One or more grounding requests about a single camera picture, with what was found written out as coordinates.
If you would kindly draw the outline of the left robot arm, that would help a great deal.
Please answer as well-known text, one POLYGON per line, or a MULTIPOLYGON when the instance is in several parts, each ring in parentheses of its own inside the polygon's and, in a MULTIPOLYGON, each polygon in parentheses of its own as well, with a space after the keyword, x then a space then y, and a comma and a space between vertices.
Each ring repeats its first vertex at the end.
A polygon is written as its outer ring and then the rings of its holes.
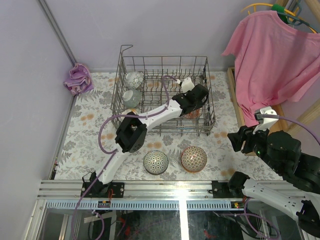
POLYGON ((109 193, 109 183, 114 179, 118 168, 130 154, 138 151, 144 145, 146 135, 150 130, 166 121, 202 108, 208 101, 208 97, 209 90, 197 84, 186 93, 167 97, 165 104, 153 110, 141 114, 130 112, 107 118, 98 132, 98 145, 103 153, 111 156, 98 170, 96 182, 92 185, 93 193, 101 198, 109 193), (101 142, 102 132, 107 123, 116 118, 122 118, 122 122, 116 130, 112 151, 107 151, 101 142))

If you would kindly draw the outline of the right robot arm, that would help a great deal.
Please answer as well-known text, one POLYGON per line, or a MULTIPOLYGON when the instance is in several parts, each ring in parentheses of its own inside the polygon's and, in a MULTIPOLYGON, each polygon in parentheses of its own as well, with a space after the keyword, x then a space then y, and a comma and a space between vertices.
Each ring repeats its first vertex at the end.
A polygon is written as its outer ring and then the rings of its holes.
POLYGON ((228 133, 235 152, 254 152, 282 180, 254 180, 236 171, 227 183, 233 197, 251 197, 283 212, 309 235, 320 236, 320 159, 301 151, 301 142, 284 131, 270 133, 242 126, 228 133))

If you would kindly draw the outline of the yellow floral bowl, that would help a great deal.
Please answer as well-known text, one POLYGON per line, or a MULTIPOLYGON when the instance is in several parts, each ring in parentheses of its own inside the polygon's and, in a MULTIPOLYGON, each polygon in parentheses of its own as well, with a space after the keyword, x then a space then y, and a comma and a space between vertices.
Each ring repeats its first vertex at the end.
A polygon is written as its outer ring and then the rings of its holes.
POLYGON ((137 115, 139 112, 135 108, 129 108, 129 109, 124 110, 122 112, 122 115, 128 115, 129 113, 134 113, 135 115, 137 115))

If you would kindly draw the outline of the red diamond patterned bowl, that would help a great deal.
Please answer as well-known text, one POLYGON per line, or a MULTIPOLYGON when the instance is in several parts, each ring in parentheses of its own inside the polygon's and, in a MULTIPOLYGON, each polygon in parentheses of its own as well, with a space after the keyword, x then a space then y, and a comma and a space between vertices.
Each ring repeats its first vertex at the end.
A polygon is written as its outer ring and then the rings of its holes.
POLYGON ((187 119, 196 119, 196 118, 198 118, 200 115, 201 115, 201 109, 199 108, 199 109, 196 109, 196 110, 194 110, 194 111, 186 114, 185 117, 186 117, 187 119))

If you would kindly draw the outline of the grey dotted bowl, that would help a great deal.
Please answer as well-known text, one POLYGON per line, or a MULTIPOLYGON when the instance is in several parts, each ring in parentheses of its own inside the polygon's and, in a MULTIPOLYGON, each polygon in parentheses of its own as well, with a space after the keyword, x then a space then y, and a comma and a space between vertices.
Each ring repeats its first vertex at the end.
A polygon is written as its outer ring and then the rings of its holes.
POLYGON ((136 89, 127 90, 122 95, 123 104, 128 109, 133 109, 138 106, 142 99, 142 93, 136 89))

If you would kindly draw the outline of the black patterned bowl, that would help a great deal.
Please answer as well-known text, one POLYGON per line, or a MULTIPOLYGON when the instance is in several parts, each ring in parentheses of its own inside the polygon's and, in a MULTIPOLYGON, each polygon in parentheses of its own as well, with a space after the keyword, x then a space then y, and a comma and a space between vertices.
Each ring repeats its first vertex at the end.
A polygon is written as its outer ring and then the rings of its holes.
POLYGON ((153 150, 144 156, 143 166, 149 174, 155 176, 161 175, 167 170, 169 159, 162 151, 153 150))

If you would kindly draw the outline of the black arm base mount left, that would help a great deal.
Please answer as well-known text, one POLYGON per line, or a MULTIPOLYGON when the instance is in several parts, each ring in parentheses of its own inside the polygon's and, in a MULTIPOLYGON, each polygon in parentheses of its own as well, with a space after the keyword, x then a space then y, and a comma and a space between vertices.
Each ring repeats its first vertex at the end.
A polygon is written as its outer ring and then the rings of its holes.
POLYGON ((125 183, 124 182, 113 182, 102 184, 101 181, 97 180, 93 186, 89 189, 90 185, 96 179, 96 172, 89 172, 84 175, 81 187, 81 196, 85 198, 109 198, 109 199, 120 199, 124 197, 125 183))

